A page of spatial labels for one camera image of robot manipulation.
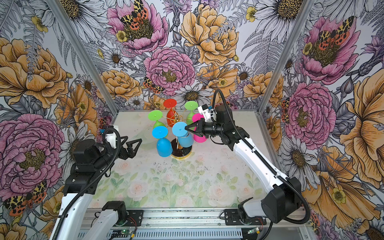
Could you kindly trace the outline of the pink wine glass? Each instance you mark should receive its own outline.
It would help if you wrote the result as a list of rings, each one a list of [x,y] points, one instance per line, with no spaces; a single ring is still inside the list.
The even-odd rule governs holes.
[[[205,123],[205,118],[202,114],[194,114],[192,117],[193,122],[197,122],[198,124],[196,125],[194,131],[197,133],[202,133],[203,131],[203,124]],[[194,134],[194,141],[196,143],[204,143],[207,140],[207,138],[204,135],[198,135]]]

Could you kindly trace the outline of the light blue wine glass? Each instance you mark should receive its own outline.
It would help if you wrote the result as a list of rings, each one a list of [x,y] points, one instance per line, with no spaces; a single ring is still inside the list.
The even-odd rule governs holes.
[[[189,148],[193,145],[194,138],[185,130],[185,126],[187,126],[185,122],[178,122],[172,127],[172,132],[177,137],[178,143],[182,148]]]

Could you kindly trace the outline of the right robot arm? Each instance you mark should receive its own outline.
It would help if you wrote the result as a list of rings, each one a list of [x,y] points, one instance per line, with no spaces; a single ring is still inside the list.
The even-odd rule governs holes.
[[[256,147],[250,135],[235,124],[233,113],[226,102],[217,107],[199,106],[203,118],[187,125],[185,130],[198,137],[220,137],[221,143],[240,157],[257,175],[267,193],[262,200],[246,199],[238,205],[242,223],[262,217],[277,224],[284,220],[292,224],[305,224],[311,210],[301,193],[301,183],[296,177],[288,177],[275,167]]]

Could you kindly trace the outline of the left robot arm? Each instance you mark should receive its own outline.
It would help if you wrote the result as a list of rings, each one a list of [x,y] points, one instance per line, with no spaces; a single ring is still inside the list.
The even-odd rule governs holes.
[[[137,155],[142,139],[129,141],[113,126],[102,133],[102,143],[82,140],[73,152],[75,164],[65,181],[59,216],[51,234],[52,240],[76,240],[97,186],[117,159]]]

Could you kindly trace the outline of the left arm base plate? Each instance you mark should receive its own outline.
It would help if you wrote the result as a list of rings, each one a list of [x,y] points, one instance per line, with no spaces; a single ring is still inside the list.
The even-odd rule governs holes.
[[[116,227],[141,227],[144,219],[143,210],[127,210],[127,216],[123,221],[116,224]]]

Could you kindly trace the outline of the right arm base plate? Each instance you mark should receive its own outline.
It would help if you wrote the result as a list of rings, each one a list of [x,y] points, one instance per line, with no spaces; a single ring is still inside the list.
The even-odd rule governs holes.
[[[226,226],[263,226],[267,224],[264,217],[248,217],[239,209],[225,209],[220,217]]]

